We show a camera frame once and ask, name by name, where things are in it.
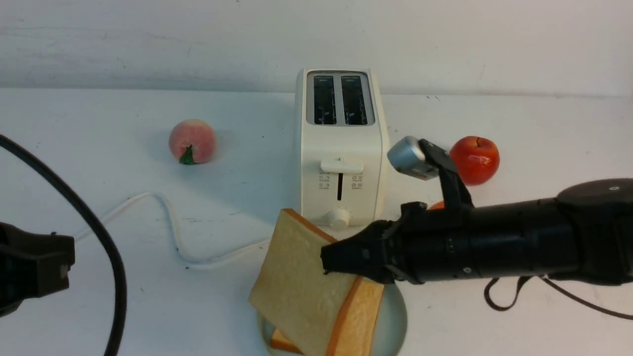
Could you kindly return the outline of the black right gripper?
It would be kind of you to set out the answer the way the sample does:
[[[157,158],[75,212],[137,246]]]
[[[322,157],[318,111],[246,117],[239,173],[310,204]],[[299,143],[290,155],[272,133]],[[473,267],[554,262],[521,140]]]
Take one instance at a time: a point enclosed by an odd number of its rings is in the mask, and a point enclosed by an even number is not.
[[[406,281],[466,279],[465,228],[474,206],[446,204],[428,209],[425,203],[402,204],[398,220],[379,220],[361,232],[321,249],[324,273],[348,273],[381,284]]]

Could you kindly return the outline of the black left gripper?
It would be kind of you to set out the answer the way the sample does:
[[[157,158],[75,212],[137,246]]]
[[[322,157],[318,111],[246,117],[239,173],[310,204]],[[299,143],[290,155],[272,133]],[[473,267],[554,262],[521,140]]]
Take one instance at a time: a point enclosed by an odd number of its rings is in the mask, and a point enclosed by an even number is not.
[[[24,300],[69,288],[75,239],[56,233],[35,234],[0,224],[0,315],[14,313]]]

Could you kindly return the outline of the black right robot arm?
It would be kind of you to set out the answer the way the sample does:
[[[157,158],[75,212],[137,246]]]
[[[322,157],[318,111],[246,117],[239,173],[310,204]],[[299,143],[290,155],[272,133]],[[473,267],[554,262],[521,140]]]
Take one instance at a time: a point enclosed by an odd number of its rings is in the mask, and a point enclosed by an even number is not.
[[[547,275],[617,286],[632,281],[632,180],[574,185],[554,198],[428,210],[402,205],[323,247],[325,272],[391,284]]]

